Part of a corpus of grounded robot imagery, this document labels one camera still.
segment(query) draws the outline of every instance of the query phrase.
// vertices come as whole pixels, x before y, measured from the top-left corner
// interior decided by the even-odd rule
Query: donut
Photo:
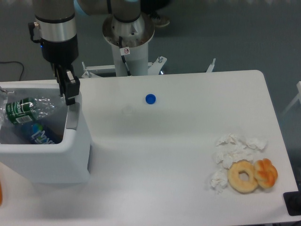
[[[271,188],[278,178],[278,172],[269,159],[258,160],[254,163],[254,177],[262,188]]]
[[[240,179],[240,173],[246,173],[249,176],[249,180]],[[252,192],[258,186],[257,180],[254,177],[254,166],[248,161],[233,163],[228,170],[228,181],[234,189],[241,193]]]

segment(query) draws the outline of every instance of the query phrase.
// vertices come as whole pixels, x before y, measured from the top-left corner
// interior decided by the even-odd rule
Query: table surface
[[[296,221],[282,197],[296,191],[264,76],[259,71],[81,80],[93,138],[85,184],[32,184],[0,169],[4,225],[199,226]],[[153,93],[157,101],[145,102]],[[216,194],[214,144],[222,135],[264,137],[279,177],[270,190]]]

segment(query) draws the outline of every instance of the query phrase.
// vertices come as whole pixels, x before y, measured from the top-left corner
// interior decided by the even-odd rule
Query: crumpled tissue
[[[216,171],[211,177],[210,185],[217,193],[221,193],[228,185],[227,171],[225,169]]]
[[[217,142],[216,146],[224,145],[225,149],[214,153],[214,161],[216,164],[221,163],[223,169],[216,171],[212,178],[210,185],[217,193],[228,184],[227,169],[229,169],[234,162],[241,160],[252,161],[255,150],[264,151],[267,147],[268,141],[259,138],[246,138],[237,134],[227,134],[222,136]]]
[[[234,145],[239,145],[243,149],[245,149],[246,147],[249,147],[253,150],[263,151],[266,148],[266,146],[268,144],[268,141],[266,139],[259,139],[259,138],[255,138],[255,137],[246,138],[244,136],[229,133],[225,136],[222,136],[216,142],[215,146],[228,144],[228,143],[231,143],[231,144],[234,144]]]
[[[216,164],[222,163],[222,166],[229,169],[234,162],[240,160],[253,160],[253,150],[244,149],[241,145],[228,148],[226,150],[214,153],[214,161]]]

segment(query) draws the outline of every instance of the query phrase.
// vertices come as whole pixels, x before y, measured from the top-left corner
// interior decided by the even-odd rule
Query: plastic bottle
[[[41,122],[29,122],[21,126],[21,133],[26,140],[34,144],[59,144],[62,139]]]
[[[52,115],[65,104],[61,96],[28,97],[8,104],[0,105],[0,125],[10,127],[36,121]]]

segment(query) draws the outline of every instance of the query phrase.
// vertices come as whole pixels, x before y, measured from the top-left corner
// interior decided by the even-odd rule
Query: black cable
[[[299,221],[293,223],[291,226],[297,226],[299,223],[301,223],[301,220],[299,220]]]
[[[119,48],[122,48],[122,37],[121,36],[119,36]],[[127,61],[126,61],[126,58],[124,57],[124,55],[121,55],[121,59],[122,59],[122,62],[124,63],[124,65],[126,66],[127,75],[131,76],[130,69],[128,68]]]
[[[22,71],[21,71],[21,74],[20,74],[20,77],[19,77],[19,81],[21,81],[22,79],[22,76],[23,76],[23,72],[24,72],[24,64],[22,64],[21,62],[19,61],[0,61],[0,64],[11,64],[11,63],[16,63],[16,64],[19,64],[22,66]]]

